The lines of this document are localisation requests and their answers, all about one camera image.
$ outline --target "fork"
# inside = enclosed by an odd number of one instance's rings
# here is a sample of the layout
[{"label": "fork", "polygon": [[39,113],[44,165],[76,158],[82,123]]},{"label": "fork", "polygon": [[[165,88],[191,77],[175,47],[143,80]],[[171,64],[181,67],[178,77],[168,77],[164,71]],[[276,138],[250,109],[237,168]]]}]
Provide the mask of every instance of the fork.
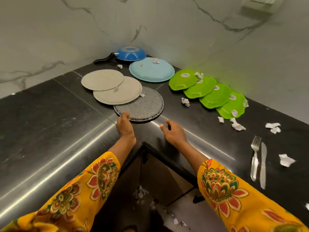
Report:
[{"label": "fork", "polygon": [[251,180],[255,182],[257,179],[257,166],[259,165],[259,160],[257,159],[257,152],[260,149],[260,144],[261,144],[262,139],[258,136],[255,136],[252,143],[251,143],[251,148],[254,151],[254,156],[252,158],[252,163],[251,163]]}]

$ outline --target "electrical outlet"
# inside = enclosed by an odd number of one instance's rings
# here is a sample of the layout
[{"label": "electrical outlet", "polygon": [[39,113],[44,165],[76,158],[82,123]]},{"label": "electrical outlet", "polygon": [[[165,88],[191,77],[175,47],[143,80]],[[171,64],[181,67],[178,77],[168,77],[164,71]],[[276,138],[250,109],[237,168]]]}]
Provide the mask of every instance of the electrical outlet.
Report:
[{"label": "electrical outlet", "polygon": [[251,0],[251,1],[256,1],[256,2],[259,2],[259,3],[264,3],[264,4],[274,4],[276,0]]},{"label": "electrical outlet", "polygon": [[284,0],[244,0],[243,7],[273,14],[278,10],[283,1]]}]

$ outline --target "hand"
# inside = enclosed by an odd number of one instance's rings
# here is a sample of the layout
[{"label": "hand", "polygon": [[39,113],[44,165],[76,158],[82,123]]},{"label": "hand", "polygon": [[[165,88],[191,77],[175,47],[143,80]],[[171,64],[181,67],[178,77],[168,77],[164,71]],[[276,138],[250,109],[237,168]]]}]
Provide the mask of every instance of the hand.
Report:
[{"label": "hand", "polygon": [[187,142],[184,130],[179,124],[170,120],[167,120],[166,123],[171,126],[171,130],[168,130],[168,128],[163,124],[160,125],[160,129],[163,131],[166,140],[170,144],[178,148],[179,144]]},{"label": "hand", "polygon": [[118,117],[118,119],[117,119],[116,127],[117,127],[118,133],[120,135],[120,138],[121,137],[132,137],[132,138],[135,139],[132,124],[130,123],[130,121],[128,119],[129,116],[130,116],[130,114],[128,112],[124,111],[121,114],[121,116]]}]

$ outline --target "beige plate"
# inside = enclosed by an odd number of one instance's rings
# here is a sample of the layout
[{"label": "beige plate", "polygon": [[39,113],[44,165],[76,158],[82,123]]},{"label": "beige plate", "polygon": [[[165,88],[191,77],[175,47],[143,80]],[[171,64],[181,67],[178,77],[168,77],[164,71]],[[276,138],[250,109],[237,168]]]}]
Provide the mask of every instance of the beige plate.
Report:
[{"label": "beige plate", "polygon": [[121,72],[111,69],[88,73],[82,78],[82,85],[87,89],[103,91],[116,88],[124,80]]},{"label": "beige plate", "polygon": [[121,105],[136,99],[142,92],[141,83],[132,77],[125,76],[121,85],[105,91],[93,91],[96,100],[108,105]]}]

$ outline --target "person's left hand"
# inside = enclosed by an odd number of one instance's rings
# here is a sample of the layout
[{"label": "person's left hand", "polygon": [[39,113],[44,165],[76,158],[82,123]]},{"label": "person's left hand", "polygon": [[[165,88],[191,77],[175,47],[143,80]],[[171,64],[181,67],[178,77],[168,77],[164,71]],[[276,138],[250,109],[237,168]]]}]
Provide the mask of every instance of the person's left hand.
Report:
[{"label": "person's left hand", "polygon": [[132,137],[135,139],[134,130],[132,124],[129,121],[130,114],[127,111],[124,111],[120,117],[117,119],[117,130],[120,137]]}]

